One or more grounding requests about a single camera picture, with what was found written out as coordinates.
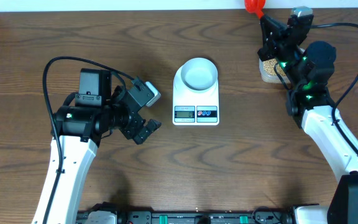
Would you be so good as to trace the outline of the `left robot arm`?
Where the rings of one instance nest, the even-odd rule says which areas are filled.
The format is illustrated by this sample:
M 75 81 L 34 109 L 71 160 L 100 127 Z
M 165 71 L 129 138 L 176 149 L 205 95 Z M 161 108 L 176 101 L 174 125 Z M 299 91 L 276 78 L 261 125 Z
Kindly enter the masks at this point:
M 68 95 L 52 115 L 51 156 L 33 223 L 74 223 L 90 165 L 102 138 L 118 129 L 126 139 L 142 144 L 160 126 L 139 114 L 160 93 L 139 78 L 132 88 L 112 88 L 117 72 L 84 68 L 78 92 Z

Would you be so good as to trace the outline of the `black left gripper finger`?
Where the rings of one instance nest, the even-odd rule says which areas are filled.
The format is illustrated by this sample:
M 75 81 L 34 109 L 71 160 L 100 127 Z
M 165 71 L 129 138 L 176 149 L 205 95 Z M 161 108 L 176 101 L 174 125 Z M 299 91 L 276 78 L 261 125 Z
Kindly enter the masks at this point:
M 150 119 L 148 123 L 145 125 L 146 133 L 152 134 L 153 132 L 158 130 L 161 127 L 161 125 L 162 125 L 161 122 L 154 119 Z
M 137 145 L 140 145 L 144 143 L 144 141 L 150 136 L 150 134 L 150 129 L 144 126 L 134 134 L 132 139 Z

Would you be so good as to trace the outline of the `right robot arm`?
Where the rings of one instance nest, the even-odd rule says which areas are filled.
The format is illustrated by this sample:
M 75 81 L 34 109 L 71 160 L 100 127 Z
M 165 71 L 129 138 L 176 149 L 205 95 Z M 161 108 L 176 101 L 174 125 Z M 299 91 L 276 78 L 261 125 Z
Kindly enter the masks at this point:
M 287 89 L 287 113 L 318 146 L 338 182 L 329 206 L 297 205 L 282 223 L 358 223 L 358 140 L 346 126 L 327 87 L 334 73 L 336 48 L 315 41 L 306 49 L 314 15 L 309 8 L 295 8 L 283 24 L 258 14 L 263 45 L 261 61 L 275 59 L 291 85 Z

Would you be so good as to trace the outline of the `red measuring scoop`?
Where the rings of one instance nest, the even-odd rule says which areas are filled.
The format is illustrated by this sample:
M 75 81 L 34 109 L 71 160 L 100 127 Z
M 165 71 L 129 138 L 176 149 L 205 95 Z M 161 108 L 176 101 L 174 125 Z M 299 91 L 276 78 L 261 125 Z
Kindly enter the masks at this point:
M 259 19 L 264 16 L 262 9 L 265 6 L 265 0 L 244 0 L 246 11 L 255 14 Z

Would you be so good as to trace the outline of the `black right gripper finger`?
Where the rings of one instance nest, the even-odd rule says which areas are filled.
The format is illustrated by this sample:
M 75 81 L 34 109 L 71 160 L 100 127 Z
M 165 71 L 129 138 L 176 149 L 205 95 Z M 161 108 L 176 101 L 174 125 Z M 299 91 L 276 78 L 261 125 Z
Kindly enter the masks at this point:
M 265 40 L 257 54 L 262 62 L 275 58 L 275 41 Z
M 260 19 L 260 27 L 262 30 L 262 44 L 265 40 L 274 40 L 275 46 L 287 46 L 288 27 L 286 24 L 268 16 L 264 15 Z

